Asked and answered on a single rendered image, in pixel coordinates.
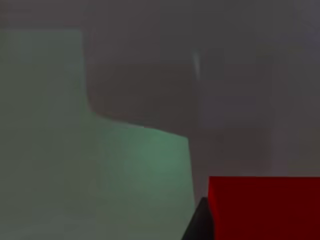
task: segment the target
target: light green panel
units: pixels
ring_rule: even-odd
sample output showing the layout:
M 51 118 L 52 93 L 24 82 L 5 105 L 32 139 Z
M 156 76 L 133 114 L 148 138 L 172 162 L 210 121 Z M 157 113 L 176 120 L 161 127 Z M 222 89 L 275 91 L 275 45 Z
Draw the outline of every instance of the light green panel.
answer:
M 79 31 L 0 31 L 0 239 L 177 240 L 186 138 L 102 119 Z

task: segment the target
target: red object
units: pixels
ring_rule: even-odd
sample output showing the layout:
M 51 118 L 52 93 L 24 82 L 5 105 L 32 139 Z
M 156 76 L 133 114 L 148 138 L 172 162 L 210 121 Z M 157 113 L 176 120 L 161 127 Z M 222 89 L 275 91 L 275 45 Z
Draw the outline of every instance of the red object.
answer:
M 210 177 L 215 240 L 320 240 L 320 178 Z

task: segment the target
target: dark red surface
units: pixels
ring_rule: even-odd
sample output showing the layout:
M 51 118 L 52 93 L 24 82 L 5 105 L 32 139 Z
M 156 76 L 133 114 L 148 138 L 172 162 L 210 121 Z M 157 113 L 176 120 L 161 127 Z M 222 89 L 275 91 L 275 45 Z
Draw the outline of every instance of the dark red surface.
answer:
M 210 177 L 215 240 L 320 240 L 320 178 Z

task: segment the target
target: black object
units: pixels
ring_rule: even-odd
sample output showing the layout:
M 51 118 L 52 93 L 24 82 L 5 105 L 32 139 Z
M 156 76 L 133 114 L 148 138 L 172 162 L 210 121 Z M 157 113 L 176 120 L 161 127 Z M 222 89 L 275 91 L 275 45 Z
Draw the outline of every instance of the black object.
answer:
M 213 240 L 214 221 L 209 209 L 208 198 L 203 197 L 196 208 L 182 240 Z

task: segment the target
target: green surface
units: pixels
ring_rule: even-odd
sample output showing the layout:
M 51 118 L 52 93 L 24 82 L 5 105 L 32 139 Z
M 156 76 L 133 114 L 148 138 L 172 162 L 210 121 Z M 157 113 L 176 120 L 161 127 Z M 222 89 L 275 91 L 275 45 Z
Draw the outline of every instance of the green surface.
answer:
M 79 31 L 0 31 L 0 239 L 178 240 L 188 140 L 94 115 Z

